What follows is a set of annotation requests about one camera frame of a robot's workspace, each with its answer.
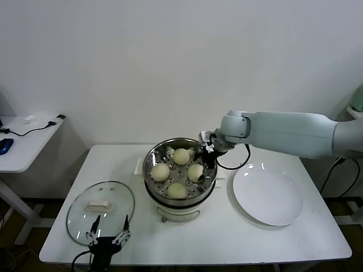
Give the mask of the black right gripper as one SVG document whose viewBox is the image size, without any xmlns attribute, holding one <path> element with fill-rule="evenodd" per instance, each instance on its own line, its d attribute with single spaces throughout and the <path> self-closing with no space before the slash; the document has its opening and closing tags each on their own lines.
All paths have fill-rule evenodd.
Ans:
<svg viewBox="0 0 363 272">
<path fill-rule="evenodd" d="M 213 148 L 203 147 L 202 151 L 196 151 L 193 155 L 193 163 L 203 166 L 198 182 L 212 181 L 208 167 L 216 166 L 216 156 Z"/>
</svg>

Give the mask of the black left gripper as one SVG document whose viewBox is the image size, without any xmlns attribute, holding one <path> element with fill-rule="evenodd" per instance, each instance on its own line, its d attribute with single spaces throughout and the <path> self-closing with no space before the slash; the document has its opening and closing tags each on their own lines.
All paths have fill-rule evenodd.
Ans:
<svg viewBox="0 0 363 272">
<path fill-rule="evenodd" d="M 118 253 L 121 251 L 120 244 L 126 244 L 130 239 L 129 218 L 125 218 L 123 230 L 115 236 L 98 237 L 100 215 L 93 222 L 91 229 L 86 232 L 86 238 L 91 253 Z"/>
</svg>

